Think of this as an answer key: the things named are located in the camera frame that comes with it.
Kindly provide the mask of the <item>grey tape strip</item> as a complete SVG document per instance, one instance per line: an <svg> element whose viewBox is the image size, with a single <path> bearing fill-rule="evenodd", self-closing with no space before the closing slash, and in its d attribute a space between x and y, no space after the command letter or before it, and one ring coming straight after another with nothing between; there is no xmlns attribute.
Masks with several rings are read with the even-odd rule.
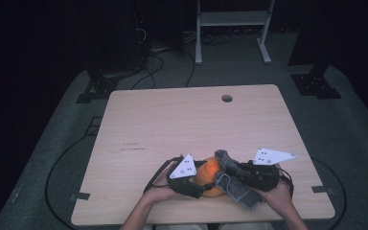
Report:
<svg viewBox="0 0 368 230"><path fill-rule="evenodd" d="M71 194L69 199L71 201L77 201L78 199L82 199L82 200L88 200L90 197L90 194L87 194L87 193L75 193L75 194Z"/></svg>
<svg viewBox="0 0 368 230"><path fill-rule="evenodd" d="M332 188L325 186L312 186L311 189L315 194L326 193L329 196L334 194L334 190Z"/></svg>

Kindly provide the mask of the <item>person's left hand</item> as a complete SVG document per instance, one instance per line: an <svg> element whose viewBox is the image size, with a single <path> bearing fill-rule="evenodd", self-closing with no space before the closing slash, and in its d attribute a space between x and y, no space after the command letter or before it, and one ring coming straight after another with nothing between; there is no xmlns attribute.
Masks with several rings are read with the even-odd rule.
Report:
<svg viewBox="0 0 368 230"><path fill-rule="evenodd" d="M151 204L155 204L178 196L178 193L172 190L168 185L167 172L169 170L170 167L162 171L150 188L144 193L146 201L149 201Z"/></svg>

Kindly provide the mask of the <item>person's right hand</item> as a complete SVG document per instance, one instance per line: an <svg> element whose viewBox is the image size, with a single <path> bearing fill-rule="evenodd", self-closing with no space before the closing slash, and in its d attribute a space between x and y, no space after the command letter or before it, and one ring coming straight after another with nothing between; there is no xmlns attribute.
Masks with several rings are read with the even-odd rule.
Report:
<svg viewBox="0 0 368 230"><path fill-rule="evenodd" d="M288 213L293 208L291 200L291 194L288 188L288 184L280 179L277 186L268 192L255 190L263 200L279 215Z"/></svg>

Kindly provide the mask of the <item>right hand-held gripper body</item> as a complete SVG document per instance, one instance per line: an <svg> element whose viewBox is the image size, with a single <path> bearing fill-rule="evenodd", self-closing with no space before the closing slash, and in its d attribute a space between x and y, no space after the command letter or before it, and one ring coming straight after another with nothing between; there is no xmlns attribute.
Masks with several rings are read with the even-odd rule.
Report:
<svg viewBox="0 0 368 230"><path fill-rule="evenodd" d="M246 171L246 176L240 178L241 183L263 192L274 189L279 180L284 180L289 190L292 192L294 185L288 172L277 167L277 164L294 159L294 153L288 153L273 149L258 149L253 160L247 163L240 163L242 170Z"/></svg>

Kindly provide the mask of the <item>white metal stand frame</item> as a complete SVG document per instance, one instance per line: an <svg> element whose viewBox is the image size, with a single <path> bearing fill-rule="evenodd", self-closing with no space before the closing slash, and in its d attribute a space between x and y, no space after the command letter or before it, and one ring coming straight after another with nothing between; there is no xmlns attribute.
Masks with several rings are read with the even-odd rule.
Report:
<svg viewBox="0 0 368 230"><path fill-rule="evenodd" d="M204 27L236 27L236 26L262 26L261 36L257 38L265 64L272 62L265 46L265 41L273 14L276 0L269 0L265 11L202 11L201 1L197 0L196 26L195 26L195 64L202 63L201 29Z"/></svg>

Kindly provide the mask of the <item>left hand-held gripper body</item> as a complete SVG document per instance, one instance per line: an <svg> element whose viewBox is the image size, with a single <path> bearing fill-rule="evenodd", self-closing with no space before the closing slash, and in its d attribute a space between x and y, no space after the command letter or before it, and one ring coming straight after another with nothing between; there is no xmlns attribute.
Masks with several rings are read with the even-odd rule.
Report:
<svg viewBox="0 0 368 230"><path fill-rule="evenodd" d="M190 153L180 156L179 160L167 173L168 185L178 194L200 198L203 195L204 188L192 181L192 178L196 175L196 161L193 156Z"/></svg>

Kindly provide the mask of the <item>grey fuzzy cloth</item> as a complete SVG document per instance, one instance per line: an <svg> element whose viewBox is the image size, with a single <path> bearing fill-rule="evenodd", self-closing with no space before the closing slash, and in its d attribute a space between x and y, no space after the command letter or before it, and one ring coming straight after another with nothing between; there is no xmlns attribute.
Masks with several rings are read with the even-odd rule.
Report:
<svg viewBox="0 0 368 230"><path fill-rule="evenodd" d="M240 168L240 163L232 159L224 149L216 150L215 157L220 165L220 171L215 175L216 186L234 201L251 210L255 204L262 200L262 197L251 188L243 185L238 177L226 172L228 168Z"/></svg>

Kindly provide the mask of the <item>orange plush toy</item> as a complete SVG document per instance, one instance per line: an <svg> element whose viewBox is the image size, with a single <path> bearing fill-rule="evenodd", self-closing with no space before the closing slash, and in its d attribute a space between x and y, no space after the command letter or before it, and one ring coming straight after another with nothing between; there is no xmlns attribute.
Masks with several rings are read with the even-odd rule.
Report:
<svg viewBox="0 0 368 230"><path fill-rule="evenodd" d="M205 159L205 163L199 166L197 174L192 178L195 184L205 186L207 184L213 184L215 182L215 175L220 171L219 161L215 156ZM203 192L204 196L217 197L223 195L223 191L216 185L212 186L210 190Z"/></svg>

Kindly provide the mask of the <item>black stand base with struts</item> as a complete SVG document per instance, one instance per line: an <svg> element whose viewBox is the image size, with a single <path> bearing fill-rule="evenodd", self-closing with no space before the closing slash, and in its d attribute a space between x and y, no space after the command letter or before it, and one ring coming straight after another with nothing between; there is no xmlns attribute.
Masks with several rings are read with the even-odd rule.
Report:
<svg viewBox="0 0 368 230"><path fill-rule="evenodd" d="M89 75L89 82L83 93L79 94L77 104L89 104L93 100L108 99L116 90L119 81L115 78L106 78L103 75Z"/></svg>

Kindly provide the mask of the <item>black stand base plate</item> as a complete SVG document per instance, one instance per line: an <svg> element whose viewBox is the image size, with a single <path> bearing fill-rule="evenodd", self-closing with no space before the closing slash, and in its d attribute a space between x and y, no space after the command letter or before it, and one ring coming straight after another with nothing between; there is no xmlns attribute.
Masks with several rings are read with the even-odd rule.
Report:
<svg viewBox="0 0 368 230"><path fill-rule="evenodd" d="M308 73L292 74L291 78L302 96L316 96L320 100L340 99L341 96L325 79L327 63L316 63Z"/></svg>

